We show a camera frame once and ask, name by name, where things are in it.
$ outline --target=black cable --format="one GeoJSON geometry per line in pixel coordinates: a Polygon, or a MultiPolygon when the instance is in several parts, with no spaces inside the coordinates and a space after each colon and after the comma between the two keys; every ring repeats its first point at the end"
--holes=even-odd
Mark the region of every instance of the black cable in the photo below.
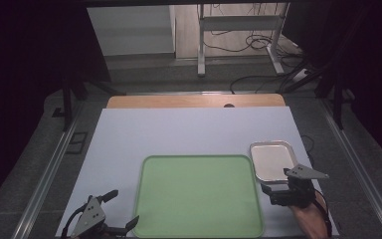
{"type": "Polygon", "coordinates": [[[219,49],[219,50],[223,50],[223,51],[227,51],[227,52],[242,52],[242,51],[245,51],[245,50],[247,50],[247,49],[249,49],[251,47],[251,46],[247,46],[247,47],[245,47],[243,49],[240,49],[240,50],[230,50],[230,49],[226,49],[226,48],[210,46],[210,45],[207,45],[205,42],[203,42],[203,43],[208,48],[219,49]]]}
{"type": "Polygon", "coordinates": [[[259,5],[259,11],[257,12],[257,15],[260,15],[260,11],[262,10],[262,3],[259,5]]]}
{"type": "Polygon", "coordinates": [[[314,157],[309,152],[307,152],[306,155],[308,155],[308,159],[309,159],[309,162],[311,163],[311,166],[314,166],[314,157]]]}
{"type": "Polygon", "coordinates": [[[278,89],[279,94],[281,94],[284,91],[284,87],[287,85],[287,83],[289,83],[289,81],[292,80],[292,78],[289,78],[288,76],[302,70],[306,64],[307,64],[307,60],[303,59],[290,73],[287,74],[287,78],[279,86],[279,89],[278,89]]]}
{"type": "Polygon", "coordinates": [[[83,212],[86,209],[87,205],[85,204],[84,206],[80,207],[77,209],[68,219],[67,224],[65,225],[64,229],[62,230],[61,234],[61,239],[67,239],[67,233],[68,233],[68,228],[70,227],[71,222],[73,219],[79,214],[80,212],[83,212]]]}
{"type": "Polygon", "coordinates": [[[198,25],[200,25],[200,11],[198,10],[198,5],[197,6],[197,22],[198,22],[198,25]]]}
{"type": "Polygon", "coordinates": [[[292,74],[294,74],[296,71],[299,71],[303,68],[303,66],[305,65],[306,63],[304,61],[302,61],[302,63],[300,63],[297,68],[293,69],[291,72],[289,73],[286,73],[286,74],[283,74],[283,75],[280,75],[280,76],[247,76],[247,77],[241,77],[235,81],[233,81],[230,85],[229,85],[229,90],[231,91],[231,93],[234,95],[235,92],[234,90],[232,89],[232,86],[237,83],[237,82],[240,82],[242,80],[245,80],[245,79],[250,79],[250,78],[275,78],[275,80],[279,80],[279,79],[282,79],[282,78],[285,78],[284,81],[281,83],[281,86],[280,86],[280,89],[278,90],[278,92],[280,92],[282,90],[282,87],[286,84],[286,81],[287,81],[287,77],[291,76],[292,74]]]}
{"type": "Polygon", "coordinates": [[[259,90],[261,90],[263,88],[263,86],[267,83],[271,83],[271,82],[274,82],[276,80],[280,80],[281,78],[277,78],[277,79],[273,79],[273,80],[269,80],[269,81],[266,81],[266,82],[263,82],[257,89],[256,91],[254,92],[254,94],[257,94],[259,92],[259,90]]]}
{"type": "Polygon", "coordinates": [[[247,12],[247,15],[250,14],[251,10],[254,9],[255,3],[253,3],[253,7],[250,8],[250,10],[247,12]]]}
{"type": "Polygon", "coordinates": [[[304,56],[304,54],[295,54],[285,51],[281,45],[278,44],[278,55],[279,56],[304,56]]]}
{"type": "Polygon", "coordinates": [[[301,54],[294,54],[294,53],[285,53],[285,54],[282,54],[280,53],[279,54],[281,57],[283,58],[305,58],[306,55],[301,53],[301,54]]]}
{"type": "Polygon", "coordinates": [[[275,14],[274,14],[274,15],[276,15],[276,12],[278,11],[278,5],[279,5],[279,3],[276,4],[275,14]]]}
{"type": "Polygon", "coordinates": [[[263,15],[266,15],[266,7],[268,6],[267,3],[265,3],[265,10],[263,10],[263,15]]]}
{"type": "Polygon", "coordinates": [[[230,85],[229,85],[229,90],[231,91],[231,93],[234,95],[235,92],[234,90],[232,90],[232,86],[237,83],[237,82],[240,82],[242,80],[245,80],[245,79],[250,79],[250,78],[277,78],[277,76],[246,76],[246,77],[241,77],[235,81],[233,81],[230,85]]]}
{"type": "Polygon", "coordinates": [[[213,8],[219,8],[220,13],[222,13],[222,15],[225,15],[225,14],[223,14],[222,9],[220,8],[220,4],[218,4],[217,6],[215,6],[214,4],[212,4],[212,6],[213,6],[213,8]]]}
{"type": "Polygon", "coordinates": [[[282,57],[281,57],[281,64],[282,64],[282,65],[287,66],[287,67],[290,67],[290,68],[295,68],[295,67],[297,67],[297,65],[290,65],[289,63],[287,63],[286,61],[284,61],[284,59],[288,59],[288,58],[300,58],[300,59],[303,59],[304,56],[282,56],[282,57]]]}
{"type": "Polygon", "coordinates": [[[220,36],[220,35],[223,35],[223,34],[226,34],[226,33],[230,33],[232,31],[225,31],[225,32],[220,32],[220,33],[214,33],[213,31],[210,31],[210,33],[213,35],[213,36],[220,36]]]}
{"type": "Polygon", "coordinates": [[[324,204],[325,204],[325,208],[323,208],[321,206],[321,204],[316,199],[313,201],[313,204],[321,212],[321,215],[322,215],[322,217],[324,219],[325,227],[327,229],[327,237],[331,237],[331,221],[330,221],[330,217],[329,217],[329,214],[328,214],[327,201],[325,200],[325,197],[324,197],[324,195],[321,192],[319,192],[315,188],[314,188],[314,190],[322,197],[322,200],[324,201],[324,204]]]}
{"type": "Polygon", "coordinates": [[[309,141],[311,141],[311,147],[307,150],[307,152],[311,152],[314,149],[314,144],[315,144],[314,139],[312,139],[312,137],[305,134],[301,135],[300,137],[306,137],[308,138],[309,141]]]}
{"type": "Polygon", "coordinates": [[[248,36],[245,41],[247,43],[247,46],[250,46],[252,49],[261,50],[261,49],[266,48],[267,44],[264,44],[262,47],[256,47],[256,46],[254,46],[254,43],[256,43],[256,42],[263,43],[263,41],[265,41],[267,43],[271,43],[272,39],[265,37],[263,35],[254,34],[254,31],[253,31],[253,33],[250,36],[248,36]]]}

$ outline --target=metal frame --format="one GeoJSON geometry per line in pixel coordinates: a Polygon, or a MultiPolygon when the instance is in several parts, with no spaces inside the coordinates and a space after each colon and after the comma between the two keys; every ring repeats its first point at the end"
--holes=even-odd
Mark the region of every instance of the metal frame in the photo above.
{"type": "Polygon", "coordinates": [[[200,7],[199,46],[198,46],[198,76],[206,75],[204,32],[208,31],[274,31],[272,43],[268,44],[267,50],[278,75],[284,74],[284,68],[278,59],[277,46],[282,27],[287,16],[289,3],[285,3],[280,15],[269,16],[204,16],[204,4],[200,7]]]}
{"type": "MultiPolygon", "coordinates": [[[[210,94],[228,94],[229,92],[192,92],[192,93],[159,93],[159,94],[148,94],[148,93],[138,93],[132,94],[137,96],[148,96],[148,95],[210,95],[210,94]]],[[[349,139],[347,138],[344,130],[341,130],[339,126],[333,120],[331,115],[331,109],[326,100],[321,100],[320,102],[323,114],[329,123],[333,134],[342,147],[346,158],[349,161],[349,164],[352,166],[355,175],[357,176],[362,188],[364,189],[365,194],[367,195],[369,201],[372,204],[372,207],[377,213],[379,220],[382,223],[382,196],[378,191],[377,187],[374,185],[372,179],[369,177],[367,171],[365,170],[362,162],[359,159],[359,156],[356,154],[353,149],[349,139]]],[[[59,164],[62,160],[65,150],[67,149],[70,138],[76,128],[77,121],[81,112],[83,102],[80,102],[80,105],[74,111],[73,123],[69,129],[64,132],[61,140],[54,152],[49,165],[46,167],[44,174],[39,181],[35,192],[33,193],[15,231],[11,238],[28,238],[30,232],[33,228],[33,225],[36,221],[36,218],[39,214],[40,208],[46,198],[48,190],[52,184],[53,178],[58,170],[59,164]]]]}

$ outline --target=small tray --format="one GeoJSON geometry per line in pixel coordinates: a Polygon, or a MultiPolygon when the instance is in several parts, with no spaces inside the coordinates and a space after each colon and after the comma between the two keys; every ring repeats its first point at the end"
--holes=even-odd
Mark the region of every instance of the small tray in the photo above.
{"type": "Polygon", "coordinates": [[[256,177],[263,184],[287,183],[284,168],[297,165],[292,147],[285,141],[254,142],[250,146],[256,177]]]}
{"type": "Polygon", "coordinates": [[[140,238],[255,238],[264,227],[253,164],[243,155],[147,157],[134,214],[140,238]]]}

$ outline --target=white table surface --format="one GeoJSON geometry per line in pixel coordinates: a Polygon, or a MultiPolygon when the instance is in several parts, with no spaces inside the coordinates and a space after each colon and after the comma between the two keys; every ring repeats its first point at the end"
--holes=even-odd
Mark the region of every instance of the white table surface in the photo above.
{"type": "MultiPolygon", "coordinates": [[[[288,142],[297,161],[310,166],[288,107],[105,109],[56,235],[61,235],[70,215],[89,195],[104,195],[114,189],[119,195],[102,204],[105,223],[124,227],[133,217],[140,168],[147,156],[243,154],[251,158],[251,143],[266,140],[288,142]]],[[[314,186],[320,189],[317,181],[314,186]]],[[[263,236],[302,235],[290,210],[271,205],[259,186],[258,190],[265,222],[263,236]]],[[[332,225],[333,235],[338,235],[333,221],[332,225]]]]}

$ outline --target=green tray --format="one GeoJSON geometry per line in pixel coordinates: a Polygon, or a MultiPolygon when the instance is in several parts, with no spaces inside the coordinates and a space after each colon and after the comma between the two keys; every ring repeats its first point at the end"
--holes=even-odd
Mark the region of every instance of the green tray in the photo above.
{"type": "Polygon", "coordinates": [[[141,238],[249,238],[264,228],[253,164],[243,155],[147,157],[134,214],[141,238]]]}

